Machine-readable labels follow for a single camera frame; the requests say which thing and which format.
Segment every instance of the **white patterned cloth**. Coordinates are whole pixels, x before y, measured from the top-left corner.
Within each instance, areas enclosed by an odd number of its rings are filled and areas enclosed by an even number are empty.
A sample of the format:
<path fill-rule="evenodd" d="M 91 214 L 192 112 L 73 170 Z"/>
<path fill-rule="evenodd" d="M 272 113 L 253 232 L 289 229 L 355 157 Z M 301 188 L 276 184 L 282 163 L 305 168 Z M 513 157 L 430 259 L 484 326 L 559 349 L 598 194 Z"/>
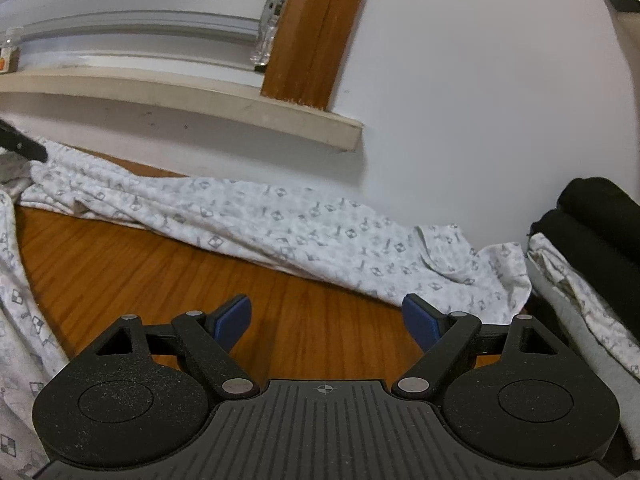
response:
<path fill-rule="evenodd" d="M 365 205 L 313 189 L 213 178 L 145 178 L 50 140 L 39 141 L 49 153 L 47 164 L 0 153 L 0 184 L 7 193 L 0 195 L 0 243 L 7 247 L 0 256 L 7 334 L 0 337 L 0 351 L 6 354 L 0 358 L 5 384 L 0 426 L 2 439 L 5 434 L 8 439 L 6 450 L 4 440 L 0 446 L 0 465 L 12 470 L 32 474 L 34 464 L 42 461 L 31 405 L 34 393 L 60 370 L 65 357 L 20 266 L 9 197 L 21 206 L 149 229 L 395 305 L 415 292 L 441 312 L 464 310 L 487 323 L 508 324 L 529 297 L 531 284 L 519 244 L 476 251 L 457 226 L 405 228 Z M 23 438 L 30 443 L 25 454 L 20 451 Z"/>
<path fill-rule="evenodd" d="M 527 256 L 580 312 L 585 323 L 609 354 L 640 379 L 640 346 L 609 304 L 574 270 L 564 256 L 543 235 L 529 240 Z"/>

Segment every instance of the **black cloth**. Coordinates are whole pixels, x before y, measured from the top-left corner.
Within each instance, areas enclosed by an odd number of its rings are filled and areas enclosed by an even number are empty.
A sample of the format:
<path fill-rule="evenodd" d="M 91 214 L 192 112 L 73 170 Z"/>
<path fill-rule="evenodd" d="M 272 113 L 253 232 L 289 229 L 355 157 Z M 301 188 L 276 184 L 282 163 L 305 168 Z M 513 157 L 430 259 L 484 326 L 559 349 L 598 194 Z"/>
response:
<path fill-rule="evenodd" d="M 558 209 L 549 211 L 531 229 L 551 241 L 640 339 L 640 266 Z"/>
<path fill-rule="evenodd" d="M 612 181 L 576 178 L 564 189 L 558 205 L 640 264 L 640 205 Z"/>

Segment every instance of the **blue gripper pad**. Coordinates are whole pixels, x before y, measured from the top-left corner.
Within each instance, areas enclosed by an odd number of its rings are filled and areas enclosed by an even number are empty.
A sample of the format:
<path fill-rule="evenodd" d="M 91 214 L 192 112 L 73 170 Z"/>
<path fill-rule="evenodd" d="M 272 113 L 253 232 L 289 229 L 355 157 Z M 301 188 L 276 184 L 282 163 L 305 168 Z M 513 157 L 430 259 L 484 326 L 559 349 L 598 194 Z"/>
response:
<path fill-rule="evenodd" d="M 240 294 L 207 316 L 205 328 L 229 352 L 251 324 L 251 301 Z"/>
<path fill-rule="evenodd" d="M 426 352 L 449 329 L 449 319 L 417 294 L 407 294 L 402 300 L 402 320 L 407 331 Z"/>

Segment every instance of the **bottle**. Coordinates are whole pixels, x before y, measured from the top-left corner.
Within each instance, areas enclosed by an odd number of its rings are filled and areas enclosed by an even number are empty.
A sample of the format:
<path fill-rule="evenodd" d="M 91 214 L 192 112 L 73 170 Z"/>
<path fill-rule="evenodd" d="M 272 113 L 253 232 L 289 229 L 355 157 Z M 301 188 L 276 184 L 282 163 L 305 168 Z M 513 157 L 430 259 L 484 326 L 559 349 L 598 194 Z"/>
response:
<path fill-rule="evenodd" d="M 18 70 L 23 30 L 22 27 L 11 27 L 6 30 L 4 39 L 0 44 L 0 74 Z"/>

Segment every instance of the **wall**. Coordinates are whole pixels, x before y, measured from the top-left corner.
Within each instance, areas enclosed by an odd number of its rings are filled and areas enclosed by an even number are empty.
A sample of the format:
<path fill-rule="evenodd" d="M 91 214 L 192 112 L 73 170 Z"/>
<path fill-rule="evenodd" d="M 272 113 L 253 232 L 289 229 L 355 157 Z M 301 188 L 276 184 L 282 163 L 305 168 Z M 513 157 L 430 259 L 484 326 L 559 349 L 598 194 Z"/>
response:
<path fill-rule="evenodd" d="M 639 61 L 602 0 L 367 0 L 334 105 L 366 124 L 356 153 L 97 100 L 17 95 L 0 110 L 169 170 L 321 187 L 404 224 L 457 222 L 480 246 L 523 242 L 576 176 L 640 197 Z"/>

